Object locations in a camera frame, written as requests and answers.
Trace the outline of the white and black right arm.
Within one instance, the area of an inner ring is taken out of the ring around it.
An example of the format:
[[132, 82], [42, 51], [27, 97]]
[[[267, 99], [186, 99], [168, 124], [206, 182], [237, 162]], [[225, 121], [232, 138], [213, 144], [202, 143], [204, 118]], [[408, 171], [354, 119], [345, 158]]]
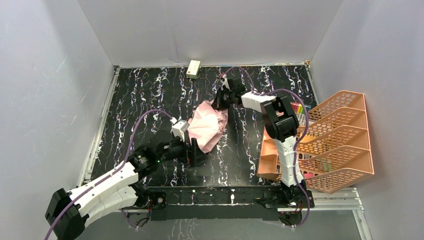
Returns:
[[216, 92], [212, 108], [227, 110], [237, 106], [262, 114], [264, 129], [276, 147], [282, 202], [285, 205], [295, 203], [309, 210], [312, 206], [311, 197], [307, 193], [296, 152], [302, 140], [297, 137], [300, 123], [290, 100], [285, 96], [278, 97], [274, 92], [256, 93], [248, 90], [239, 77], [222, 77], [221, 81], [222, 86]]

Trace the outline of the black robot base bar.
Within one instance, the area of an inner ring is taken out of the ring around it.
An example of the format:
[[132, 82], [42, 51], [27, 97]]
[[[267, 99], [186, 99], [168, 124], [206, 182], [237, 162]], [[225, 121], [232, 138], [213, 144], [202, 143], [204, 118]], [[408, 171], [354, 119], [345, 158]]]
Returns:
[[280, 186], [149, 187], [153, 220], [262, 219], [276, 221], [283, 208], [294, 210]]

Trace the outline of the pink and black folding umbrella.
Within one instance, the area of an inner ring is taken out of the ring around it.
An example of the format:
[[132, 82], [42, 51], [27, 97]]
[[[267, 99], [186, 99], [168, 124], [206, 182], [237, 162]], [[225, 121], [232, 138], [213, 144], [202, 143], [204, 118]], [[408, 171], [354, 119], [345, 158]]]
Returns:
[[218, 144], [228, 124], [228, 110], [215, 110], [212, 102], [203, 101], [188, 120], [190, 139], [196, 139], [199, 149], [207, 154]]

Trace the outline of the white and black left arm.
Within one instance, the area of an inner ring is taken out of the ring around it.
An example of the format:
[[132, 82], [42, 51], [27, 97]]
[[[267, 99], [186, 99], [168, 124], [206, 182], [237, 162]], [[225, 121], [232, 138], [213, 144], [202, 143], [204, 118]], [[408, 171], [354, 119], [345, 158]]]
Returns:
[[151, 192], [141, 180], [164, 162], [177, 160], [194, 167], [206, 157], [195, 138], [186, 142], [177, 136], [169, 142], [150, 141], [139, 146], [102, 176], [69, 191], [55, 191], [45, 213], [50, 225], [45, 238], [55, 234], [59, 240], [75, 240], [96, 220], [124, 208], [163, 208], [158, 198], [165, 199], [165, 194]]

